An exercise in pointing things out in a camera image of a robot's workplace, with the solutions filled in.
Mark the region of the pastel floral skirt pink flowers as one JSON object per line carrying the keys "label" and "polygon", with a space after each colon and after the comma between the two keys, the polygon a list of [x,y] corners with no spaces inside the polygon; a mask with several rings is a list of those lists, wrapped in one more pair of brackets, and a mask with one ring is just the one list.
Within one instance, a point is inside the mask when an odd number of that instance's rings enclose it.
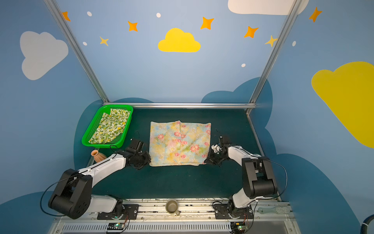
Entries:
{"label": "pastel floral skirt pink flowers", "polygon": [[150,166],[199,166],[210,150],[211,123],[151,122]]}

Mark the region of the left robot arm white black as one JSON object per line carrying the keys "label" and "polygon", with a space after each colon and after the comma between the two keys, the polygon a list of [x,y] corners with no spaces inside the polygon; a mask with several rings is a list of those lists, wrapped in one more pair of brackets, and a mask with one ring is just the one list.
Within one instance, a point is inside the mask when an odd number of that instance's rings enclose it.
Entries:
{"label": "left robot arm white black", "polygon": [[129,219],[123,200],[111,196],[93,195],[92,190],[111,174],[132,166],[139,170],[151,162],[144,142],[132,140],[123,151],[116,151],[105,160],[80,170],[66,170],[48,201],[48,207],[71,219],[78,219],[86,213],[100,213],[105,218]]}

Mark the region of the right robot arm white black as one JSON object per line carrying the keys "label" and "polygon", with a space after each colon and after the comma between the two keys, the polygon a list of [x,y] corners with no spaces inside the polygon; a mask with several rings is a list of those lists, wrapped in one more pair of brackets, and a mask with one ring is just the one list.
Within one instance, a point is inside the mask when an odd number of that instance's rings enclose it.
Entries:
{"label": "right robot arm white black", "polygon": [[231,199],[235,208],[246,208],[254,201],[278,196],[278,185],[269,158],[252,154],[241,146],[216,144],[211,146],[205,163],[218,165],[225,160],[233,160],[242,167],[242,189]]}

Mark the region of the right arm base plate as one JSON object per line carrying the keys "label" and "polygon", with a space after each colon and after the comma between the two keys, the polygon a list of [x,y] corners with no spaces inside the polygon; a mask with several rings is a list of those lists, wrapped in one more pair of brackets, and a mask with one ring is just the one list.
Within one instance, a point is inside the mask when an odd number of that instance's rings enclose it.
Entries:
{"label": "right arm base plate", "polygon": [[233,204],[214,202],[212,204],[216,219],[252,219],[254,217],[251,206],[236,208]]}

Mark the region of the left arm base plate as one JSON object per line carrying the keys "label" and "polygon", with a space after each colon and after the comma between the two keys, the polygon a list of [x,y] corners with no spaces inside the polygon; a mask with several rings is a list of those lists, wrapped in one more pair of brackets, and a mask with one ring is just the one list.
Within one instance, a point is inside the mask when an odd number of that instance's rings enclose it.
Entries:
{"label": "left arm base plate", "polygon": [[112,212],[100,212],[97,216],[98,220],[135,220],[137,218],[138,204],[122,204],[115,207]]}

